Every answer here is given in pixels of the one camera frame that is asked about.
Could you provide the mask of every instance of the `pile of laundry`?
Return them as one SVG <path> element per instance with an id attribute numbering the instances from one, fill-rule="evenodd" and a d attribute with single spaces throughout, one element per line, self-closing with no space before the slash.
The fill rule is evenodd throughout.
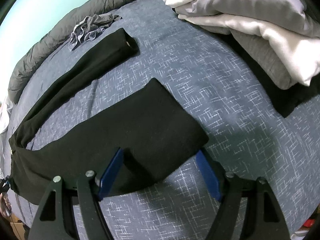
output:
<path id="1" fill-rule="evenodd" d="M 163 0 L 186 20 L 232 34 L 281 90 L 320 72 L 320 24 L 305 0 Z"/>

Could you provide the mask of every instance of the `gray towel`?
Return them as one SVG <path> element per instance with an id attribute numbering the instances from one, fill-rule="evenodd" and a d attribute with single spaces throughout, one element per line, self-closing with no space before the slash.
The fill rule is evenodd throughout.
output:
<path id="1" fill-rule="evenodd" d="M 79 44 L 86 41 L 93 41 L 106 28 L 117 20 L 122 19 L 119 15 L 112 15 L 112 13 L 93 16 L 86 16 L 84 20 L 78 23 L 70 35 L 69 49 L 73 51 Z"/>

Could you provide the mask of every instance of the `black pants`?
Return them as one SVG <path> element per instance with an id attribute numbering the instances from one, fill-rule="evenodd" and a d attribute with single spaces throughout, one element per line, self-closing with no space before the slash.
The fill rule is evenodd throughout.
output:
<path id="1" fill-rule="evenodd" d="M 201 126 L 151 79 L 141 90 L 42 149 L 25 148 L 56 109 L 137 50 L 134 39 L 119 29 L 90 49 L 41 96 L 9 139 L 12 190 L 38 204 L 54 176 L 62 176 L 67 188 L 75 188 L 80 174 L 105 169 L 114 148 L 121 147 L 126 149 L 125 165 L 112 192 L 125 194 L 164 179 L 208 141 Z"/>

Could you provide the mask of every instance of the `blue patterned bedsheet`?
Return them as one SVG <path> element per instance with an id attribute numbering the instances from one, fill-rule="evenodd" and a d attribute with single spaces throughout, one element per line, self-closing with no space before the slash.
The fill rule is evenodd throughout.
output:
<path id="1" fill-rule="evenodd" d="M 68 41 L 36 71 L 12 111 L 7 139 L 44 91 L 102 38 L 120 27 L 140 53 L 126 60 L 55 111 L 29 143 L 40 149 L 76 124 L 122 100 L 156 77 L 208 133 L 212 158 L 245 178 L 265 176 L 291 232 L 320 202 L 320 97 L 286 119 L 246 63 L 214 34 L 177 18 L 161 0 L 137 0 L 116 10 L 123 16 L 95 41 L 75 51 Z M 5 145 L 5 174 L 10 147 Z M 9 192 L 13 212 L 31 225 L 37 207 Z M 101 209 L 115 239 L 205 239 L 218 209 L 194 158 L 165 181 L 140 192 L 105 198 Z M 81 239 L 87 239 L 75 206 Z M 234 236 L 244 218 L 242 202 Z"/>

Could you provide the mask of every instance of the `folded black garment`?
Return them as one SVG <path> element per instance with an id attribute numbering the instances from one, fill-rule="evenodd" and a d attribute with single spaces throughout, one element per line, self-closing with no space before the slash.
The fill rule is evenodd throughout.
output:
<path id="1" fill-rule="evenodd" d="M 311 79 L 309 87 L 299 83 L 287 90 L 278 88 L 261 66 L 241 47 L 232 35 L 215 34 L 225 41 L 232 49 L 248 64 L 257 77 L 267 95 L 269 96 L 275 110 L 283 117 L 293 112 L 295 107 L 304 103 L 320 93 L 320 74 Z"/>
<path id="2" fill-rule="evenodd" d="M 25 148 L 51 113 L 137 50 L 134 39 L 119 29 L 90 49 L 41 96 L 9 139 L 13 191 L 39 204 L 54 176 L 62 176 L 66 188 L 75 188 L 80 174 L 106 168 L 114 148 L 121 147 L 126 149 L 124 165 L 112 194 L 130 193 L 166 178 L 208 141 L 201 126 L 151 79 L 141 90 L 42 149 Z"/>

